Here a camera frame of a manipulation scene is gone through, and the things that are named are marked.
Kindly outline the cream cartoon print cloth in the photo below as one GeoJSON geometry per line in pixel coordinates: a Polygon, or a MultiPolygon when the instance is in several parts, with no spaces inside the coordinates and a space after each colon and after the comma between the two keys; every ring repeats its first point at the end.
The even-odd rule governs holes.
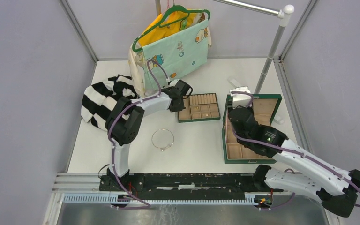
{"type": "Polygon", "coordinates": [[[129,48],[128,52],[128,64],[130,68],[130,74],[133,80],[133,86],[136,93],[140,97],[145,97],[144,87],[144,66],[145,58],[143,51],[135,52],[132,47],[129,48]]]}

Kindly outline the small green jewelry tray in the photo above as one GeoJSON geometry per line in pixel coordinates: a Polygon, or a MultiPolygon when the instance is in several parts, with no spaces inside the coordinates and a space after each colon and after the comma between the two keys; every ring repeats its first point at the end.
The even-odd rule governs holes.
{"type": "Polygon", "coordinates": [[[177,112],[179,123],[219,120],[221,118],[216,93],[192,94],[184,99],[185,109],[177,112]]]}

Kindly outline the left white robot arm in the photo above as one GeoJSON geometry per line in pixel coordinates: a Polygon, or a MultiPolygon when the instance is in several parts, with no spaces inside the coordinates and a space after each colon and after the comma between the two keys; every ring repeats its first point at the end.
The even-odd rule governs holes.
{"type": "Polygon", "coordinates": [[[151,96],[133,100],[121,97],[118,100],[105,123],[107,137],[112,144],[107,175],[111,177],[113,188],[123,191],[128,187],[130,144],[137,137],[142,120],[159,111],[184,110],[184,99],[192,92],[193,88],[188,83],[176,80],[173,86],[159,89],[151,96]]]}

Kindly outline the green plastic hanger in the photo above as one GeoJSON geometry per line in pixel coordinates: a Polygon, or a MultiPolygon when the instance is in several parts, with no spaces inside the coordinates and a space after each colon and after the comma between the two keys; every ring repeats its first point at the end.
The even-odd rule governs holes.
{"type": "Polygon", "coordinates": [[[135,53],[140,52],[144,46],[208,20],[210,16],[210,11],[207,9],[187,9],[181,5],[173,5],[159,14],[146,30],[136,38],[131,50],[135,53]]]}

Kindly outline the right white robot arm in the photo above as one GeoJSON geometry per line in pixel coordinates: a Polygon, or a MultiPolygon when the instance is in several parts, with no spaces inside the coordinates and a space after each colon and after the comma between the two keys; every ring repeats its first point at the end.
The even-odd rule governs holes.
{"type": "Polygon", "coordinates": [[[287,190],[313,199],[326,210],[345,218],[355,207],[360,208],[359,170],[335,167],[300,147],[283,132],[259,124],[251,107],[230,106],[227,117],[239,144],[297,171],[286,173],[260,165],[252,178],[255,190],[287,190]]]}

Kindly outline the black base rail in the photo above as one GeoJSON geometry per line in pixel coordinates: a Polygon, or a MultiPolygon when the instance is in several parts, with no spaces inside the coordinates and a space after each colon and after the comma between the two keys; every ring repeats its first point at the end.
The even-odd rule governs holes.
{"type": "Polygon", "coordinates": [[[123,191],[142,200],[241,200],[246,193],[282,192],[253,178],[251,173],[132,173],[100,177],[100,191],[123,191]]]}

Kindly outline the large green jewelry box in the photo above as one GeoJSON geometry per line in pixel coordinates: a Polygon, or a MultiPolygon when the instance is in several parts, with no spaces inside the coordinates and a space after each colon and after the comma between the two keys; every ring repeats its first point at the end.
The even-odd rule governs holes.
{"type": "MultiPolygon", "coordinates": [[[[251,140],[280,146],[287,137],[284,133],[273,128],[271,123],[276,115],[282,96],[280,94],[256,94],[251,106],[254,117],[259,124],[251,140]]],[[[229,121],[228,113],[232,108],[233,99],[227,95],[223,116],[222,146],[225,164],[273,164],[271,157],[277,149],[253,142],[238,139],[229,121]]]]}

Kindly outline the silver clothes rack pole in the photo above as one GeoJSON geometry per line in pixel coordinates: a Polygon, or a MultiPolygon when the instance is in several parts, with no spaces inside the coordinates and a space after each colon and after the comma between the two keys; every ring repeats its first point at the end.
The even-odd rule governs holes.
{"type": "Polygon", "coordinates": [[[250,3],[245,3],[245,2],[241,2],[241,1],[237,1],[237,0],[216,0],[216,2],[234,6],[234,7],[247,9],[247,10],[251,10],[251,11],[262,13],[265,15],[271,15],[280,20],[275,37],[273,39],[268,56],[266,58],[265,64],[262,68],[262,72],[260,74],[258,83],[257,83],[255,91],[254,91],[255,94],[259,94],[261,91],[261,88],[263,86],[263,83],[265,81],[265,78],[267,76],[267,73],[269,71],[270,65],[273,61],[274,54],[278,48],[278,45],[282,38],[282,35],[285,31],[285,28],[287,27],[287,25],[290,21],[290,18],[295,11],[295,7],[291,4],[288,4],[288,5],[284,6],[282,9],[271,9],[271,8],[253,5],[250,3]]]}

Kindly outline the yellow garment on hanger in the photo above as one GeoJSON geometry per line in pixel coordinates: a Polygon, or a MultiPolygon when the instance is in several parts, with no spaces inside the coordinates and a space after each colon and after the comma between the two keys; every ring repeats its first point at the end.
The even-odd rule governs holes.
{"type": "Polygon", "coordinates": [[[173,35],[179,31],[185,30],[188,27],[191,27],[195,21],[197,21],[198,17],[200,17],[200,13],[184,13],[180,11],[176,11],[171,13],[166,20],[161,24],[161,26],[172,23],[165,27],[157,26],[152,31],[148,32],[145,36],[141,37],[138,40],[138,45],[143,47],[145,45],[151,44],[163,38],[166,38],[170,35],[173,35]]]}

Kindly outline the black white striped garment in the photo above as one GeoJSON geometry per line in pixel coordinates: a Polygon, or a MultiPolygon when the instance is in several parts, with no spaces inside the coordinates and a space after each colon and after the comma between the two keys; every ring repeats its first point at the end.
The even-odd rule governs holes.
{"type": "Polygon", "coordinates": [[[116,75],[88,86],[82,97],[81,118],[107,131],[106,120],[121,97],[138,98],[130,76],[116,75]]]}

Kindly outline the mint cartoon print cloth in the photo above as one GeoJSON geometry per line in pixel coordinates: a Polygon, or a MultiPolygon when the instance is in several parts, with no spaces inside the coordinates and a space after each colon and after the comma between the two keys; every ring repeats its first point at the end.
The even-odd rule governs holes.
{"type": "Polygon", "coordinates": [[[207,62],[210,42],[209,21],[204,20],[142,48],[144,91],[158,89],[149,69],[166,86],[174,79],[192,73],[207,62]]]}

